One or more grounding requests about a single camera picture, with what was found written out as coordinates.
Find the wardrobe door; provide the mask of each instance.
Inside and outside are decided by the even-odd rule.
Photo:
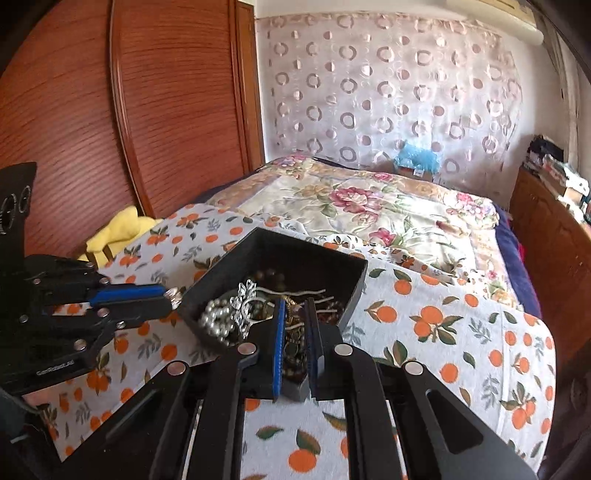
[[[110,0],[61,0],[0,77],[0,168],[37,162],[27,254],[82,252],[135,203],[112,109],[110,8]]]
[[[148,214],[248,171],[235,0],[114,0],[111,63],[122,143]]]

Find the wall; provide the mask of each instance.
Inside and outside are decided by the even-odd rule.
[[[591,181],[591,83],[579,68],[579,173]]]
[[[426,17],[457,19],[464,16],[447,10],[444,0],[256,0],[257,18],[275,15],[318,13],[343,10],[406,12]],[[522,114],[507,155],[525,156],[535,133],[544,134],[557,143],[566,140],[566,110],[561,99],[558,75],[544,47],[534,47],[504,34],[505,45],[511,50],[522,85]],[[513,162],[511,184],[502,185],[500,195],[493,200],[508,206],[518,162]]]

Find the black box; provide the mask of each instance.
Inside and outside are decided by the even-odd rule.
[[[273,268],[285,275],[288,291],[325,288],[327,296],[334,296],[335,300],[341,301],[345,308],[337,325],[342,332],[361,296],[367,267],[367,260],[362,258],[289,235],[255,228],[185,292],[178,313],[201,338],[197,321],[209,300],[237,288],[240,282],[244,282],[254,272]],[[301,384],[286,380],[283,383],[281,392],[287,397],[299,401],[307,397],[307,378]]]

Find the wooden cabinet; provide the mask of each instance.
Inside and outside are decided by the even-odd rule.
[[[520,169],[509,211],[562,368],[591,339],[591,233]]]

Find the bed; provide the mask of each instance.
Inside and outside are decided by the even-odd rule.
[[[173,213],[103,272],[117,283],[188,287],[257,226],[362,255],[368,276],[346,341],[391,365],[425,363],[535,470],[554,405],[553,341],[540,320],[515,308],[510,283],[499,287],[506,271],[495,242],[497,213],[490,200],[470,198],[391,174],[284,157],[207,203]],[[319,209],[319,201],[335,211]],[[352,220],[374,219],[370,213],[378,218],[369,226]],[[417,233],[421,242],[410,242]],[[212,359],[174,314],[118,333],[97,370],[28,399],[50,403],[46,422],[66,459],[173,359]],[[247,400],[241,478],[344,478],[344,416],[341,402]],[[313,460],[292,455],[299,432],[320,446]]]

